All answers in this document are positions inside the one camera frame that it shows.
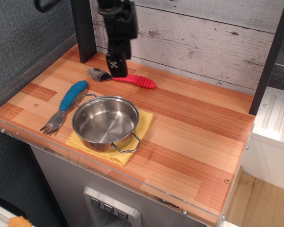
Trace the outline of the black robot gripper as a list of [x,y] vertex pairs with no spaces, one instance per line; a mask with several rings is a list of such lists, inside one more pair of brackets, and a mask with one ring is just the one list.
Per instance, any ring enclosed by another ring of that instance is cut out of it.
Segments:
[[133,2],[118,2],[104,10],[104,20],[108,36],[106,62],[113,78],[123,78],[128,74],[126,59],[131,58],[130,40],[137,38],[138,22]]

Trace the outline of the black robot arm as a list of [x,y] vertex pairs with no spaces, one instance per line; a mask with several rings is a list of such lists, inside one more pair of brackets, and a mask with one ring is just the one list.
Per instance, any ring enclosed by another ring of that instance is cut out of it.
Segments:
[[130,0],[99,0],[98,13],[104,19],[108,37],[106,62],[110,74],[114,78],[126,77],[131,40],[138,36],[135,4]]

